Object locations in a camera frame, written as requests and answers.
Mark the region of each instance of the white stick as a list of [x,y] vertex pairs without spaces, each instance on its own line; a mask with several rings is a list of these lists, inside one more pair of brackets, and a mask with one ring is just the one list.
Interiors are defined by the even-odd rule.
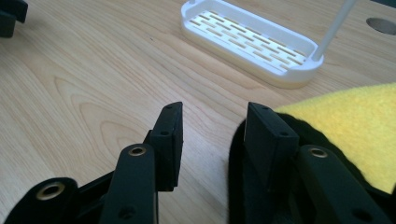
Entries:
[[314,52],[314,55],[312,55],[312,60],[314,62],[319,61],[319,59],[323,55],[324,51],[326,51],[327,47],[329,46],[330,42],[332,41],[332,38],[335,36],[338,29],[343,24],[350,9],[352,9],[353,6],[355,5],[355,2],[356,2],[356,0],[346,0],[345,3],[343,4],[343,6],[341,7],[341,9],[338,11],[337,16],[335,17],[334,21],[332,22],[332,25],[330,26],[329,30],[327,31],[327,34],[323,37],[317,50]]

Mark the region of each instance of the yellow cloth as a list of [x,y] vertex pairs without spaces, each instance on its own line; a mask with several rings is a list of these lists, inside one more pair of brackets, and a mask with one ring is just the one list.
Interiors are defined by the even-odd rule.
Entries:
[[396,83],[361,87],[282,106],[338,146],[375,188],[396,182]]

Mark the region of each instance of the black object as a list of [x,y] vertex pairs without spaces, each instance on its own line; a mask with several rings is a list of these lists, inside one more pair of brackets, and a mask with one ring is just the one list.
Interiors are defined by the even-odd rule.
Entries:
[[27,8],[22,0],[0,0],[0,37],[14,35],[15,21],[25,22]]
[[41,182],[17,203],[5,224],[158,223],[157,193],[177,186],[182,145],[178,102],[163,108],[143,144],[121,152],[114,172],[81,188],[65,177]]
[[322,133],[267,106],[249,103],[229,162],[231,224],[396,222],[395,192],[371,187]]

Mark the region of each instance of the light wood tabletop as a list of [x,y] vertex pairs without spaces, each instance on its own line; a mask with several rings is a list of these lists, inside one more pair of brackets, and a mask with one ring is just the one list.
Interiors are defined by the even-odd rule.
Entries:
[[[319,42],[342,0],[230,0]],[[0,222],[35,184],[84,185],[141,143],[163,106],[184,104],[179,187],[160,193],[160,223],[226,223],[229,146],[248,102],[277,108],[396,81],[396,9],[359,0],[315,78],[273,87],[187,39],[183,0],[29,0],[25,24],[0,39]]]

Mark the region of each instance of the wood grain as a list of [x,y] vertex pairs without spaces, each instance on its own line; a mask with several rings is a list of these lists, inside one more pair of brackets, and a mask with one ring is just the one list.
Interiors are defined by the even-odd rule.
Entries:
[[[319,42],[343,1],[233,0]],[[365,20],[396,10],[360,0],[298,90],[259,81],[186,39],[181,0],[30,0],[25,24],[0,39],[0,222],[33,185],[80,185],[114,169],[164,105],[184,103],[179,187],[160,194],[161,223],[226,223],[227,160],[249,101],[278,107],[396,81],[396,37]]]

